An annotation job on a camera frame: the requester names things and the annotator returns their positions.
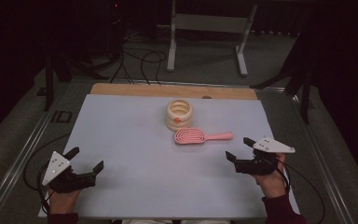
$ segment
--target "white table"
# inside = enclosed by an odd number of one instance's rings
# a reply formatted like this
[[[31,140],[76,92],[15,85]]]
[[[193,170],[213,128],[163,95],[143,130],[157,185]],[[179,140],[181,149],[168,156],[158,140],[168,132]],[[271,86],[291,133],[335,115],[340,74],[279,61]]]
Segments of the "white table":
[[[129,92],[131,88],[140,90],[133,85],[119,87]],[[150,87],[153,89],[170,90],[170,87]],[[209,89],[187,90],[189,93]],[[235,92],[221,90],[228,95]],[[229,151],[239,159],[250,160],[253,150],[242,138],[272,137],[261,103],[186,98],[194,109],[193,127],[202,128],[206,133],[232,131],[234,138],[179,146],[173,141],[174,133],[164,123],[165,106],[171,99],[167,96],[87,96],[65,152],[80,147],[80,153],[71,162],[78,174],[89,172],[99,161],[104,161],[104,169],[97,176],[97,185],[81,193],[75,209],[78,214],[112,219],[265,217],[260,187],[251,176],[237,174],[225,155]],[[298,212],[292,193],[290,200]]]

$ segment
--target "cable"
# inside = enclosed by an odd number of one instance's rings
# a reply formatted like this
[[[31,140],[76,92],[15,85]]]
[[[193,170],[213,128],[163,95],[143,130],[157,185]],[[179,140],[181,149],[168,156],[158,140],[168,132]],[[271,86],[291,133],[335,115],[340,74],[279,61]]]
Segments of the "cable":
[[[260,159],[260,160],[268,163],[269,165],[271,165],[275,169],[275,171],[277,171],[278,174],[280,174],[283,177],[284,183],[286,185],[286,193],[289,193],[290,192],[290,182],[289,182],[288,178],[286,178],[286,176],[283,174],[283,172],[276,165],[272,164],[270,161],[264,159],[263,157],[255,157],[255,158]]]
[[[156,51],[156,50],[152,50],[152,49],[135,49],[135,50],[147,50],[148,52],[142,58],[140,58],[140,57],[138,57],[136,55],[133,55],[133,54],[127,52],[126,50],[123,50],[123,52],[128,54],[128,55],[130,55],[131,57],[141,61],[141,73],[142,73],[142,76],[144,77],[144,79],[146,80],[147,84],[149,84],[149,85],[150,85],[150,82],[149,82],[149,80],[147,79],[147,77],[145,75],[144,63],[158,63],[158,69],[157,69],[157,72],[155,74],[155,78],[156,78],[156,82],[159,85],[161,85],[161,83],[158,80],[158,71],[159,71],[159,69],[161,67],[162,62],[164,62],[164,60],[167,58],[167,55],[164,52]],[[158,56],[158,60],[155,60],[155,61],[147,60],[146,58],[151,54],[156,54]]]
[[[43,211],[48,214],[48,211],[50,210],[50,205],[48,204],[48,201],[45,199],[45,195],[43,193],[42,189],[42,174],[43,172],[48,168],[49,162],[46,162],[39,170],[37,174],[36,179],[36,185],[37,185],[37,192],[39,194],[40,201],[42,203],[42,209]]]
[[[124,64],[122,64],[122,67],[124,68],[124,77],[129,81],[129,83],[131,84],[134,84],[133,83],[133,80],[132,80],[132,78],[130,77],[130,74],[129,74],[129,72],[128,72],[128,70],[127,70],[127,67],[126,67],[126,65],[124,65]]]
[[[33,189],[33,190],[38,190],[37,187],[32,186],[32,185],[28,182],[27,177],[26,177],[28,165],[29,165],[31,159],[34,157],[34,155],[36,155],[36,153],[38,153],[41,149],[47,147],[47,146],[50,145],[51,143],[54,143],[54,142],[56,142],[56,141],[58,141],[58,140],[63,139],[63,138],[66,137],[66,136],[69,136],[69,134],[71,134],[71,133],[66,133],[66,134],[64,134],[64,135],[62,135],[62,136],[60,136],[60,137],[54,138],[53,140],[46,142],[46,143],[45,143],[44,145],[42,145],[41,147],[38,147],[38,148],[31,154],[30,158],[29,158],[28,161],[25,163],[24,169],[22,170],[22,179],[24,180],[24,183],[25,183],[25,185],[26,185],[28,188]]]
[[[118,67],[118,69],[116,70],[116,72],[112,75],[112,78],[110,79],[110,83],[113,82],[113,79],[115,79],[115,77],[117,76],[118,74],[118,71],[120,71],[121,67],[123,66],[123,57],[122,57],[122,52],[120,52],[120,57],[119,57],[119,61],[120,61],[120,66]]]
[[[291,176],[290,176],[290,171],[289,171],[289,169],[287,169],[287,167],[285,166],[285,164],[282,162],[282,161],[280,161],[280,160],[278,160],[277,159],[277,162],[280,162],[282,165],[283,165],[283,167],[285,168],[284,170],[286,171],[286,175],[287,175],[287,179],[288,179],[288,181],[289,181],[289,185],[291,186],[292,184],[292,180],[291,180]]]
[[[55,191],[53,190],[53,191],[49,194],[48,198],[46,198],[46,200],[50,200],[51,196],[53,196],[54,193],[55,193]]]
[[[318,224],[322,223],[323,220],[324,220],[324,216],[325,216],[325,205],[324,205],[324,199],[322,198],[322,195],[321,193],[316,189],[316,187],[310,182],[310,180],[308,180],[303,174],[301,174],[297,169],[295,169],[293,166],[290,166],[289,164],[287,163],[283,163],[282,164],[284,166],[287,166],[289,167],[290,169],[292,169],[293,171],[295,171],[298,175],[300,175],[304,180],[306,180],[310,186],[315,190],[316,194],[318,195],[319,197],[319,200],[321,201],[321,204],[322,204],[322,209],[323,209],[323,212],[322,212],[322,217],[321,219],[318,221]]]

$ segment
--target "person's hand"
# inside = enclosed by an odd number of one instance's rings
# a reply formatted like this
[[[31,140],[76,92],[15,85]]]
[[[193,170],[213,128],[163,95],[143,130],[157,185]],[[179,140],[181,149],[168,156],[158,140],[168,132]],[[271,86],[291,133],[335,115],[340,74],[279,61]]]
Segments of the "person's hand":
[[[285,156],[282,153],[277,153],[278,169],[283,172],[283,164]],[[255,178],[257,185],[261,187],[266,198],[277,198],[286,194],[283,177],[274,171],[270,175],[252,175]]]
[[[74,212],[77,197],[80,194],[80,189],[70,193],[57,193],[51,188],[48,188],[48,194],[51,195],[50,201],[50,214],[68,214]]]

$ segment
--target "metal frame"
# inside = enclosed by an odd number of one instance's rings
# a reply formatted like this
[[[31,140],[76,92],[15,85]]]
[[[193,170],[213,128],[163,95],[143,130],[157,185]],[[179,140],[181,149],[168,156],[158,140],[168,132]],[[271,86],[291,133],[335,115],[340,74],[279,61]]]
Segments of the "metal frame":
[[[207,84],[190,84],[190,83],[164,83],[167,85],[194,85],[194,86],[219,86],[219,87],[242,87],[242,88],[249,88],[246,86],[237,86],[237,85],[207,85]],[[5,204],[7,197],[13,190],[14,186],[17,183],[18,178],[21,175],[21,171],[25,165],[25,162],[31,156],[31,153],[34,151],[39,139],[43,135],[49,121],[53,116],[53,111],[56,107],[56,104],[60,101],[63,97],[68,85],[63,85],[59,87],[59,90],[56,92],[57,100],[52,105],[51,109],[45,112],[42,118],[39,120],[38,124],[34,128],[33,133],[29,137],[28,142],[23,147],[21,153],[19,154],[18,158],[14,161],[11,167],[8,169],[6,176],[4,177],[2,183],[0,184],[0,210],[2,206]],[[283,94],[283,88],[274,88],[274,87],[267,87],[263,90],[255,90],[256,92],[268,92],[272,94]],[[293,97],[291,101],[293,109],[299,110],[299,100],[296,96]],[[316,167],[321,174],[322,181],[324,182],[324,186],[329,194],[330,200],[332,205],[334,206],[337,217],[340,220],[340,223],[353,223],[353,218],[349,211],[349,207],[345,204],[342,193],[337,187],[337,183],[334,180],[333,175],[331,174],[327,162],[322,155],[322,151],[320,150],[318,144],[316,143],[315,137],[313,136],[312,131],[310,128],[304,123],[304,120],[301,118],[299,113],[296,113],[297,121],[302,124],[302,128],[307,136],[307,140],[310,143],[310,152],[312,154],[313,159],[315,160]]]
[[[252,6],[248,18],[234,17],[217,17],[205,15],[189,15],[176,13],[176,0],[172,0],[172,16],[171,16],[171,44],[168,54],[167,70],[172,72],[175,67],[176,56],[176,29],[198,30],[198,31],[217,31],[227,33],[243,34],[241,43],[236,46],[238,65],[241,75],[248,76],[245,59],[243,57],[243,49],[245,48],[248,35],[251,31],[252,22],[255,16],[257,6]]]

